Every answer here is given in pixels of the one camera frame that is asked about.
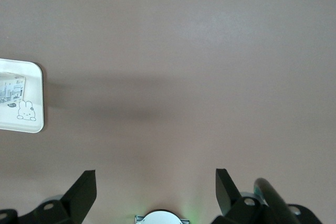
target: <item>cartoon bunny drawing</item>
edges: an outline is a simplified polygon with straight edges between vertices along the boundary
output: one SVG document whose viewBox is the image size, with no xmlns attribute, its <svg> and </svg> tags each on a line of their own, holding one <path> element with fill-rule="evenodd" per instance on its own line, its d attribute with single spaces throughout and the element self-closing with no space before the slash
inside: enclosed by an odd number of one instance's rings
<svg viewBox="0 0 336 224">
<path fill-rule="evenodd" d="M 20 101 L 18 114 L 18 119 L 36 121 L 33 104 L 30 101 Z"/>
</svg>

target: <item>white round object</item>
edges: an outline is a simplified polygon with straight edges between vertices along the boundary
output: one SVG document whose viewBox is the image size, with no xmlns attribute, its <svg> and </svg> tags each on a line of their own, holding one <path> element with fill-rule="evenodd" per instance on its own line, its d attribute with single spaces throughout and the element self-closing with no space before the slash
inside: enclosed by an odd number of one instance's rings
<svg viewBox="0 0 336 224">
<path fill-rule="evenodd" d="M 155 211 L 146 215 L 142 221 L 136 224 L 182 224 L 180 219 L 171 212 Z"/>
</svg>

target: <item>rabbit illustration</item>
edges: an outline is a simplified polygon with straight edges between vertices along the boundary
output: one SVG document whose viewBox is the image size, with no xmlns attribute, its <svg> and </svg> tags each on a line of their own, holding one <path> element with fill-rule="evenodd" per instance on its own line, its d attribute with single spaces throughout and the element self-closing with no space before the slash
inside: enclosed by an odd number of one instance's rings
<svg viewBox="0 0 336 224">
<path fill-rule="evenodd" d="M 33 104 L 30 101 L 20 101 L 18 114 L 18 119 L 36 121 Z"/>
</svg>

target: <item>white tray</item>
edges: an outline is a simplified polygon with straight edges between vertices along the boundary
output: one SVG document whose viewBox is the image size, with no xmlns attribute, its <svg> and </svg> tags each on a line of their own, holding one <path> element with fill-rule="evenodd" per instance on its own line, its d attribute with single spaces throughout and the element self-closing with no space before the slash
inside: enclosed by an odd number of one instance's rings
<svg viewBox="0 0 336 224">
<path fill-rule="evenodd" d="M 44 126 L 44 113 L 40 67 L 32 62 L 0 59 L 0 72 L 26 77 L 24 101 L 15 103 L 12 107 L 0 105 L 0 129 L 29 133 L 41 131 Z"/>
</svg>

